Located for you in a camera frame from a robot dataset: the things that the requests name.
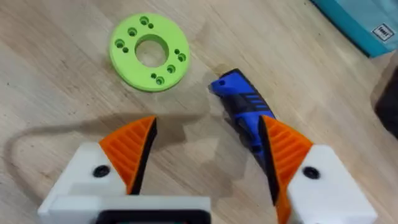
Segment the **wooden table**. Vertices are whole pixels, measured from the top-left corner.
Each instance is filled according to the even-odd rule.
[[[155,12],[191,47],[183,80],[162,93],[126,85],[108,58],[122,19]],[[372,105],[397,57],[369,60],[307,0],[3,0],[0,3],[0,219],[36,209],[84,141],[156,114],[142,193],[208,195],[214,223],[276,223],[266,177],[207,85],[240,68],[277,117],[331,145],[379,214],[398,222],[398,141]]]

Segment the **green 3d printed disc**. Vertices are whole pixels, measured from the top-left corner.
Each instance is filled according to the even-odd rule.
[[[157,68],[147,67],[137,59],[138,45],[147,40],[159,43],[166,54],[166,62]],[[124,81],[144,91],[162,91],[177,84],[190,60],[187,38],[176,23],[149,13],[123,20],[113,31],[109,52]]]

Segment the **blue handle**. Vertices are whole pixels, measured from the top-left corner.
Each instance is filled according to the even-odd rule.
[[[260,116],[275,118],[266,101],[239,69],[222,75],[211,83],[211,91],[221,98],[227,112],[253,152],[261,150]]]

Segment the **blue box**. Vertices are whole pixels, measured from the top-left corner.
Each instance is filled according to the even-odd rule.
[[[369,57],[398,49],[398,0],[311,0]]]

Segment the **black strip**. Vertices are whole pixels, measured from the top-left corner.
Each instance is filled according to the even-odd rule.
[[[268,178],[269,191],[271,192],[272,202],[275,205],[279,194],[279,184],[276,178],[274,160],[272,159],[271,145],[269,144],[267,126],[261,116],[259,118],[259,135],[261,138],[261,144],[264,148],[264,160],[266,174]]]
[[[157,127],[156,127],[156,119],[155,119],[154,122],[152,123],[152,126],[150,127],[148,137],[144,143],[144,150],[142,152],[142,156],[141,156],[141,159],[139,162],[136,179],[134,180],[134,183],[132,185],[132,189],[131,189],[131,193],[130,193],[131,195],[139,195],[139,192],[141,190],[142,180],[144,178],[145,167],[147,166],[150,148],[152,147],[152,143],[155,140],[156,134],[157,134]]]
[[[211,224],[211,216],[203,210],[107,210],[98,215],[96,224],[135,222]]]

